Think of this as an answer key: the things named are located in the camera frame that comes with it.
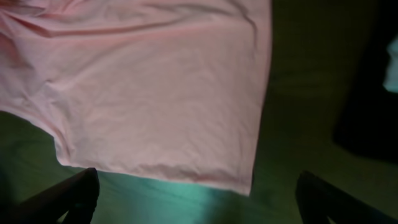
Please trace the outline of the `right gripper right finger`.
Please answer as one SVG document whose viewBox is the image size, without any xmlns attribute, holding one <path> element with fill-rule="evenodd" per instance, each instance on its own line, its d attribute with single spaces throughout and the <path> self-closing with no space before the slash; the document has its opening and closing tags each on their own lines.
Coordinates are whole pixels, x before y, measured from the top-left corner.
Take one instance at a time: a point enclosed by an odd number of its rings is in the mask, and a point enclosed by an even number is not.
<svg viewBox="0 0 398 224">
<path fill-rule="evenodd" d="M 295 199 L 304 224 L 397 224 L 396 219 L 307 171 L 297 180 Z"/>
</svg>

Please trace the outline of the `pink printed t-shirt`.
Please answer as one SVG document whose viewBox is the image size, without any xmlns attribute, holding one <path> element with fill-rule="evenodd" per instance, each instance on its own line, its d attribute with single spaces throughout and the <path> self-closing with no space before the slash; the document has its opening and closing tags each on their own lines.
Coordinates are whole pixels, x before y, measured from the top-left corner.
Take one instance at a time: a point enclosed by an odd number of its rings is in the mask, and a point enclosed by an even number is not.
<svg viewBox="0 0 398 224">
<path fill-rule="evenodd" d="M 64 166 L 249 195 L 272 53 L 270 0 L 1 6 L 1 110 Z"/>
</svg>

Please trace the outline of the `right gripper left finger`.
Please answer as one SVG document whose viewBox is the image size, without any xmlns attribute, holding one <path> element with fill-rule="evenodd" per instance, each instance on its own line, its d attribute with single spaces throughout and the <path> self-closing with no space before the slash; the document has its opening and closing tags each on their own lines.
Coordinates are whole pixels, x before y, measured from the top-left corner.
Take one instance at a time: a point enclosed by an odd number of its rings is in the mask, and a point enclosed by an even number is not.
<svg viewBox="0 0 398 224">
<path fill-rule="evenodd" d="M 87 168 L 63 182 L 1 213 L 1 223 L 90 224 L 100 194 L 95 168 Z"/>
</svg>

